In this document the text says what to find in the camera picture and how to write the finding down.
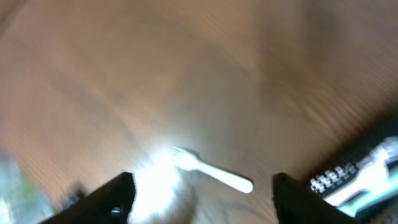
fork head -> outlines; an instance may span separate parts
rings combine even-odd
[[[196,155],[179,147],[174,147],[173,159],[177,167],[188,171],[197,169],[200,163]]]

brown wooden surface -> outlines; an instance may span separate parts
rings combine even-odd
[[[55,202],[176,145],[254,191],[181,172],[142,223],[275,223],[272,174],[303,177],[397,99],[391,0],[0,3],[0,147]]]

black object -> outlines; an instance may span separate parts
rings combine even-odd
[[[133,175],[123,172],[43,224],[125,224],[135,196]]]
[[[280,224],[358,224],[287,174],[272,178],[274,205]]]

white utensil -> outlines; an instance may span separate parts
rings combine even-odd
[[[250,180],[247,180],[243,177],[240,177],[236,174],[232,174],[228,171],[219,169],[217,167],[211,166],[199,158],[191,152],[187,152],[178,147],[174,147],[174,164],[187,171],[191,170],[199,170],[207,175],[210,175],[221,182],[235,188],[236,190],[240,190],[243,193],[250,193],[253,190],[253,183]]]
[[[373,154],[373,160],[358,171],[357,176],[344,187],[324,198],[329,204],[338,206],[362,190],[380,192],[388,184],[388,168],[386,160],[389,158],[384,149],[378,149]]]

fork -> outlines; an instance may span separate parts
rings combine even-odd
[[[213,178],[218,179],[226,185],[229,185],[236,190],[243,193],[250,193],[253,190],[253,183],[241,176],[232,174],[228,171],[219,169],[217,167],[211,166],[203,161],[201,161],[196,155],[188,152],[179,147],[174,147],[174,164],[187,171],[199,170]]]

